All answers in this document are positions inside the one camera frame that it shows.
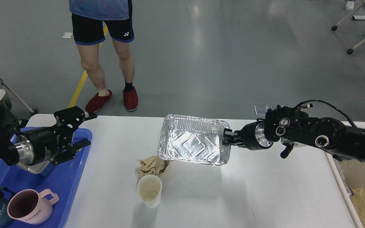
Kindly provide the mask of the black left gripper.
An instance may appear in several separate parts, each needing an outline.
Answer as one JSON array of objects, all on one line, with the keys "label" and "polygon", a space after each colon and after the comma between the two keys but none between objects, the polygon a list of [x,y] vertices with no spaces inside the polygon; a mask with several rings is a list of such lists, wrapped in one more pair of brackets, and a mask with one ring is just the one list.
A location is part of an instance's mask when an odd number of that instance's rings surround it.
[{"label": "black left gripper", "polygon": [[29,166],[50,160],[58,165],[75,159],[76,153],[90,146],[91,141],[83,139],[72,144],[73,134],[85,121],[97,118],[97,114],[86,112],[78,106],[54,113],[55,125],[39,127],[17,134],[16,150],[19,162]]}]

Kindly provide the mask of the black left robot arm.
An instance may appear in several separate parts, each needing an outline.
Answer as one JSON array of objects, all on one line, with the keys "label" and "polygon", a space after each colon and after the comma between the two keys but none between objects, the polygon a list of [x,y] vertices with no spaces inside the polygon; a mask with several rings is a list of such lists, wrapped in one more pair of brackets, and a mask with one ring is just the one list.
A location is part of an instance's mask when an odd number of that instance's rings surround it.
[{"label": "black left robot arm", "polygon": [[91,144],[88,139],[73,142],[73,135],[83,122],[97,118],[96,113],[74,106],[55,112],[54,117],[56,123],[49,127],[0,132],[0,159],[8,166],[34,166],[45,161],[58,165],[74,159],[80,149]]}]

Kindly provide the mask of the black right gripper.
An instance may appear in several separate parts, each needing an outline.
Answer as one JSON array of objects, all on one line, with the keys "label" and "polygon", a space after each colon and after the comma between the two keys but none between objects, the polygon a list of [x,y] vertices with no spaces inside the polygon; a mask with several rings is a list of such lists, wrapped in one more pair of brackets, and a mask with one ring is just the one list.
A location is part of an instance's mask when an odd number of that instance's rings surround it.
[{"label": "black right gripper", "polygon": [[[234,146],[247,148],[249,150],[262,150],[272,147],[273,142],[265,136],[264,121],[257,121],[245,125],[241,130],[235,131],[236,135],[232,138],[223,138],[224,146]],[[231,129],[224,129],[224,136],[233,136]]]}]

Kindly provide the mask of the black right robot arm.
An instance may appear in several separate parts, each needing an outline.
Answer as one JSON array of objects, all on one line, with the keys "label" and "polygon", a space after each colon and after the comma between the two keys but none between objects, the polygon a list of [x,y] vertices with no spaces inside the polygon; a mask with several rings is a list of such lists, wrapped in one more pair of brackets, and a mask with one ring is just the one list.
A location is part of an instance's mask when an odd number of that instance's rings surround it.
[{"label": "black right robot arm", "polygon": [[334,118],[313,118],[304,111],[311,108],[313,100],[300,102],[295,107],[277,105],[269,108],[265,118],[245,125],[239,131],[224,129],[223,145],[233,145],[249,150],[269,149],[282,140],[285,149],[281,158],[288,157],[296,144],[312,146],[332,155],[338,161],[355,159],[365,162],[365,129],[356,124],[339,108],[349,125]]}]

